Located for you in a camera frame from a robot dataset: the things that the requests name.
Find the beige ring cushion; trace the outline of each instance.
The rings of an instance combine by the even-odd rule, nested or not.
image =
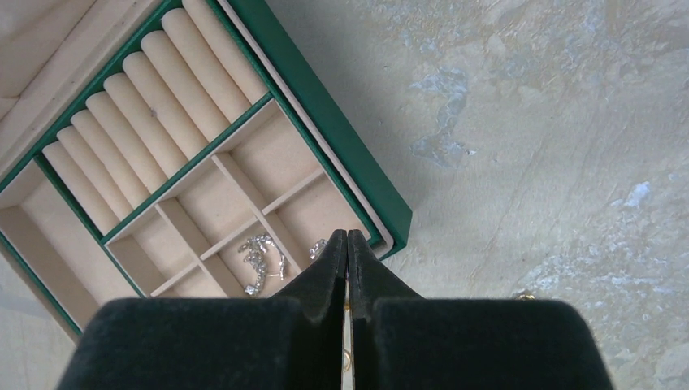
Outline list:
[[[128,55],[122,68],[148,103],[151,115],[158,118],[187,159],[192,159],[208,145],[208,140],[189,118],[145,54],[136,52]]]
[[[165,128],[151,114],[150,108],[137,92],[137,89],[134,88],[134,84],[127,75],[118,73],[110,76],[103,83],[103,87],[144,142],[165,175],[172,177],[177,173],[187,163],[187,158],[167,134]]]
[[[146,35],[141,48],[209,142],[229,126],[165,32]]]
[[[132,205],[129,204],[127,198],[124,197],[108,173],[106,166],[98,159],[84,138],[79,135],[75,128],[70,126],[58,132],[58,140],[76,165],[84,172],[86,178],[101,194],[117,218],[120,221],[126,218],[134,210]]]
[[[46,146],[43,154],[98,230],[106,234],[114,228],[119,219],[62,144],[55,142]]]
[[[177,8],[167,12],[162,18],[162,28],[225,118],[234,122],[251,107],[187,11]]]
[[[86,106],[117,146],[150,193],[167,180],[155,158],[111,97],[100,92],[86,99]]]
[[[93,114],[88,110],[79,111],[71,117],[71,124],[106,166],[129,204],[137,207],[143,203],[149,197],[149,191]]]
[[[225,71],[249,101],[253,104],[262,98],[268,88],[208,4],[198,0],[184,0],[182,4]]]

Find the black object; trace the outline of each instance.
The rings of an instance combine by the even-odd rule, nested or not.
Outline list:
[[[567,304],[423,299],[340,230],[269,299],[105,305],[58,389],[339,389],[348,271],[357,389],[613,388]]]

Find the open jewelry box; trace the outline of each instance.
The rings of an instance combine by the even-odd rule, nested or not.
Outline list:
[[[338,228],[385,258],[410,220],[262,0],[162,2],[0,182],[2,252],[72,337],[119,297],[269,297]]]

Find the concrete surface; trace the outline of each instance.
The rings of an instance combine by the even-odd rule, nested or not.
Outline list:
[[[564,299],[618,388],[689,388],[689,1],[268,2],[414,209],[406,283]],[[0,315],[49,387],[68,338]]]

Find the jewelry tray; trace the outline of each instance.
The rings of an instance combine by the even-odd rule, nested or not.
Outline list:
[[[214,19],[200,25],[199,12]],[[175,30],[193,28],[192,20],[196,36]],[[249,92],[217,72],[223,39],[198,34],[212,32],[208,25],[222,26],[240,50],[243,74],[255,72]],[[194,62],[190,36],[213,51]],[[161,51],[165,42],[178,51]],[[137,82],[127,63],[142,51],[165,93],[165,85],[158,95],[142,92],[152,78]],[[170,78],[179,74],[191,80],[185,89]],[[218,81],[227,76],[235,84]],[[174,102],[156,106],[161,96]],[[188,121],[193,134],[172,133],[171,118]],[[405,246],[410,220],[270,9],[255,0],[162,2],[0,182],[2,254],[72,338],[120,297],[247,297],[257,274],[241,246],[252,236],[267,232],[277,245],[264,254],[269,275],[257,295],[269,297],[311,264],[309,249],[333,230],[362,230],[382,259]],[[276,274],[280,253],[284,278]]]

